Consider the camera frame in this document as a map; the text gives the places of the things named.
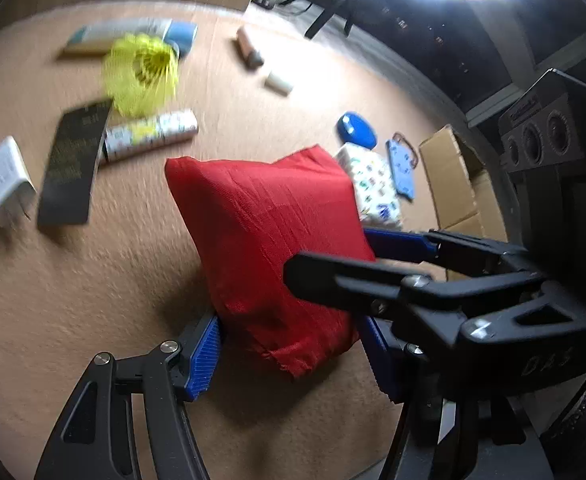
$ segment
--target badminton shuttlecock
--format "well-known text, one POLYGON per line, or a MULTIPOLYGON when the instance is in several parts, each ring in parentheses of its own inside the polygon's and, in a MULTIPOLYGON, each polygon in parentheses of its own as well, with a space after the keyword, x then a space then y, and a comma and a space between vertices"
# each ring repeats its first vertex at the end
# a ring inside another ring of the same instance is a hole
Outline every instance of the badminton shuttlecock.
POLYGON ((175 95, 177 55, 159 38, 126 35, 104 59, 104 86, 122 115, 152 115, 175 95))

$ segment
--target white power adapter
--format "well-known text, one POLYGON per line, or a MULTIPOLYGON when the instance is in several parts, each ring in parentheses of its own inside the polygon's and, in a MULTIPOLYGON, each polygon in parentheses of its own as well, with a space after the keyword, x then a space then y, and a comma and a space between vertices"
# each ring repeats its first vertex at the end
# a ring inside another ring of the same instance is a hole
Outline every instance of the white power adapter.
POLYGON ((16 140, 9 136, 0 143, 0 226, 14 225, 22 215, 28 217, 35 194, 16 140))

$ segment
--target blue oval object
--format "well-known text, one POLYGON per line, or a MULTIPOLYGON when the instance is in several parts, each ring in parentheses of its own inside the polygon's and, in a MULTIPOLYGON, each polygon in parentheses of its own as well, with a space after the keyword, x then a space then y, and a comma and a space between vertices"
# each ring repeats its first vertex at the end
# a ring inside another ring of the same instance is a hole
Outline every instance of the blue oval object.
POLYGON ((344 142, 352 142, 369 150, 377 144, 377 136, 371 125, 355 112, 346 112, 340 117, 337 131, 344 142))

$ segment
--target wooden table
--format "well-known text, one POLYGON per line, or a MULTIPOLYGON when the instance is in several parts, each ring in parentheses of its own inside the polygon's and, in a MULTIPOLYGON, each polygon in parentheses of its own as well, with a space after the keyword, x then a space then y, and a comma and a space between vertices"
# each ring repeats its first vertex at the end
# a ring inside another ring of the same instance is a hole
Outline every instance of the wooden table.
MULTIPOLYGON (((84 23, 151 15, 199 24, 180 63, 177 98, 166 105, 191 107, 198 136, 101 169, 86 226, 42 233, 24 219, 15 231, 0 229, 0 458, 18 480, 33 477, 96 352, 147 352, 208 302, 198 254, 164 181, 167 157, 273 161, 316 143, 334 153, 335 122, 346 110, 370 120, 378 150, 396 130, 417 146, 442 126, 387 80, 307 40, 257 27, 268 65, 293 66, 297 77, 288 98, 265 89, 265 74, 238 59, 239 14, 154 2, 69 7, 0 31, 0 140, 16 138, 36 187, 63 110, 103 95, 100 60, 58 59, 59 49, 84 23)), ((421 164, 415 178, 405 226, 435 227, 421 164)), ((138 451, 149 479, 140 410, 137 399, 138 451)), ((211 389, 188 411, 214 480, 342 480, 387 451, 399 407, 377 389, 359 343, 296 383, 254 371, 229 344, 211 389)))

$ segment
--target red cloth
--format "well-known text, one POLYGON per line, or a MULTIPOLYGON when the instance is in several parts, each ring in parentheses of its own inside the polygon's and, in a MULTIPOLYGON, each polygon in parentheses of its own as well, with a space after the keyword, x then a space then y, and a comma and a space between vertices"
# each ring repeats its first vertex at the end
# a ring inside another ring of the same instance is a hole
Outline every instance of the red cloth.
POLYGON ((374 260, 353 184, 319 146, 273 164, 166 161, 166 179, 225 329, 294 377, 358 339, 350 315, 300 301, 282 282, 300 250, 374 260))

